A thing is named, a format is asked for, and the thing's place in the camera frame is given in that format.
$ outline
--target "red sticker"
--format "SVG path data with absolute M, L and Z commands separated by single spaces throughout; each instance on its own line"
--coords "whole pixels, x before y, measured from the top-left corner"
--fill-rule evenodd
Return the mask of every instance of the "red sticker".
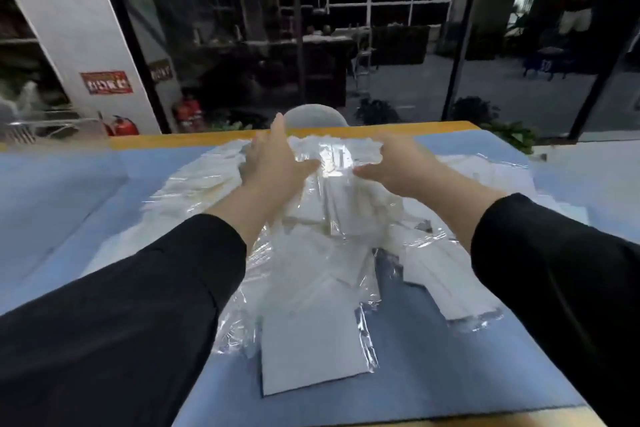
M 124 71 L 80 73 L 80 76 L 82 76 L 89 94 L 92 95 L 133 93 L 127 74 Z

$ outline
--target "desk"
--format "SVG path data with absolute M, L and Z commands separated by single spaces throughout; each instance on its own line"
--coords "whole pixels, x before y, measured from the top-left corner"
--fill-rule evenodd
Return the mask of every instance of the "desk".
M 306 135 L 333 135 L 336 137 L 372 137 L 379 131 L 391 131 L 405 135 L 425 135 L 447 133 L 460 130 L 475 130 L 468 122 L 431 122 L 410 124 L 389 124 L 380 126 L 359 126 L 348 128 L 295 129 L 290 133 L 298 137 Z M 254 130 L 229 131 L 220 133 L 197 133 L 181 135 L 142 135 L 134 137 L 114 137 L 113 149 L 175 148 L 182 146 L 215 146 L 234 139 L 250 139 Z M 520 414 L 483 415 L 466 418 L 451 418 L 437 421 L 414 421 L 394 424 L 376 424 L 375 427 L 402 425 L 406 427 L 602 427 L 604 424 L 588 407 L 558 408 Z

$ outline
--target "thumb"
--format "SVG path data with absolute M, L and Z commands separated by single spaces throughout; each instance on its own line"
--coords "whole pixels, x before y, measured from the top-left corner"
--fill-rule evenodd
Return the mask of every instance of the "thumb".
M 319 160 L 307 159 L 296 163 L 296 172 L 298 172 L 298 175 L 306 179 L 309 174 L 316 172 L 318 167 L 320 167 Z
M 359 165 L 353 168 L 353 174 L 362 179 L 380 181 L 382 169 L 380 169 L 380 164 Z

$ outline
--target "blue tablecloth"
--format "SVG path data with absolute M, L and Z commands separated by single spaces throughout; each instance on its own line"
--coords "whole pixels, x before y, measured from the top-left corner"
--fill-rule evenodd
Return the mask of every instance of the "blue tablecloth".
M 481 153 L 492 160 L 527 164 L 524 155 L 485 131 L 416 139 L 438 154 Z M 104 240 L 139 219 L 140 201 L 204 150 L 122 151 L 128 183 L 39 268 L 12 287 L 0 300 L 0 312 L 78 277 Z M 543 177 L 543 183 L 548 190 L 559 186 L 549 176 Z M 518 266 L 517 258 L 513 265 Z M 378 264 L 382 303 L 367 315 L 380 363 L 375 373 L 263 398 L 259 355 L 252 359 L 241 353 L 213 355 L 174 425 L 373 423 L 584 403 L 511 312 L 485 330 L 458 332 L 447 326 L 424 289 L 392 280 L 388 266 Z

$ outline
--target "wall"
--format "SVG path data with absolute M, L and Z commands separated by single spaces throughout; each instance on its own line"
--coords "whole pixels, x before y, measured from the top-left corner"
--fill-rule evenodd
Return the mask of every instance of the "wall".
M 159 133 L 156 117 L 109 0 L 17 0 L 74 105 L 130 118 Z M 124 71 L 132 93 L 89 95 L 80 73 Z

